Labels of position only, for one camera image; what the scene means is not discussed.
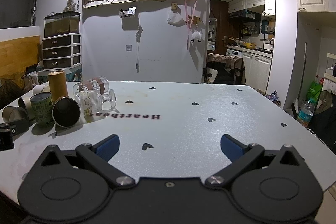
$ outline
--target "floor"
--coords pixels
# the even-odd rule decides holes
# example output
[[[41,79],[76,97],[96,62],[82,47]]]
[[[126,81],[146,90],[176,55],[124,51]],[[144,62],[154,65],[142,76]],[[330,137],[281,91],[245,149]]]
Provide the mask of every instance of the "floor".
[[[336,224],[336,200],[329,191],[324,193],[323,202],[315,220],[319,224]]]

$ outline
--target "blue gripper pad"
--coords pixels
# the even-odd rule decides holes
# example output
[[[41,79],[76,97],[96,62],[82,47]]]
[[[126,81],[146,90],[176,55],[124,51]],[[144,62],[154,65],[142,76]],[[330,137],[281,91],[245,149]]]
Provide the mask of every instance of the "blue gripper pad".
[[[92,148],[96,155],[103,160],[109,161],[119,151],[120,139],[113,134],[101,142],[95,144]]]
[[[222,152],[232,162],[239,159],[249,149],[248,146],[242,144],[228,134],[222,136],[220,140],[220,147],[222,149]]]

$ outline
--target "range hood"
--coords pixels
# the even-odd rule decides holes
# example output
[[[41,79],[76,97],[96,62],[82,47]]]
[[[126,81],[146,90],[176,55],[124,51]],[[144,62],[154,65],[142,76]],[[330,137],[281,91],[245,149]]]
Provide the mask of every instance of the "range hood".
[[[249,10],[241,10],[229,14],[230,20],[239,20],[242,22],[260,22],[261,14]]]

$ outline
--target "aquarium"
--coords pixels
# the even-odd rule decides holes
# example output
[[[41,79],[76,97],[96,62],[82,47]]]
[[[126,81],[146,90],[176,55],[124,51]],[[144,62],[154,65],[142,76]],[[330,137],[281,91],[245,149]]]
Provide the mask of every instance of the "aquarium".
[[[68,11],[44,18],[44,37],[56,35],[79,33],[80,14]]]

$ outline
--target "yellow pot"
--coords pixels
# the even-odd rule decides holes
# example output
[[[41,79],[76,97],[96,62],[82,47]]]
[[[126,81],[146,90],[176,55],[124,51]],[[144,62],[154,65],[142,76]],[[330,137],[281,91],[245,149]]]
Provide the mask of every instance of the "yellow pot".
[[[249,48],[250,50],[255,49],[255,44],[254,43],[246,43],[246,48]]]

